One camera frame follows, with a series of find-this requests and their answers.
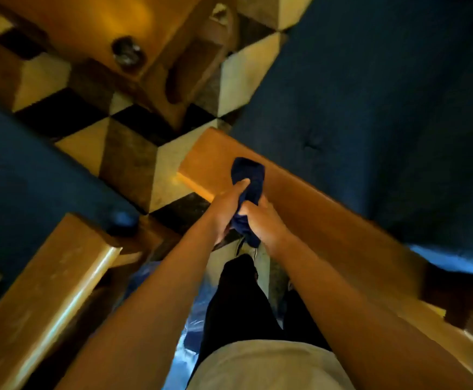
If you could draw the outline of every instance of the white shirt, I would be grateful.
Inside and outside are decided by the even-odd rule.
[[[188,390],[353,390],[334,353],[288,341],[240,341],[208,356]]]

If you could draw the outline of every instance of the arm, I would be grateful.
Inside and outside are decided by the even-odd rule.
[[[363,297],[289,232],[265,197],[258,206],[246,201],[240,214],[284,267],[358,390],[473,389],[473,375],[452,355]]]
[[[155,272],[83,347],[65,389],[161,389],[209,254],[227,233],[245,179],[217,196]]]

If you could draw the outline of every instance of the black and white floor tile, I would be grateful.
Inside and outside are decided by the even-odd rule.
[[[310,1],[237,0],[240,45],[188,108],[181,134],[116,91],[105,67],[47,53],[0,15],[0,106],[183,234],[208,203],[177,180],[182,159],[208,127],[229,132]],[[210,262],[232,258],[238,237],[231,233]],[[268,279],[268,264],[260,268]]]

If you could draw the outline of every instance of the person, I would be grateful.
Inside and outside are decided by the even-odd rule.
[[[90,338],[58,390],[162,388],[209,254],[248,183],[215,197]],[[355,290],[287,229],[266,197],[258,205],[244,202],[239,213],[287,272],[319,336],[300,341],[278,326],[252,259],[240,256],[223,269],[188,389],[473,389],[473,375],[452,355]]]

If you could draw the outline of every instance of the leg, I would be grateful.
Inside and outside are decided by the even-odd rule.
[[[285,339],[266,295],[256,283],[256,274],[248,254],[224,266],[217,292],[207,308],[204,337],[193,373],[206,357],[230,343]]]
[[[283,319],[283,329],[289,341],[304,342],[332,352],[318,326],[312,319],[305,303],[296,290],[286,294],[287,310]]]

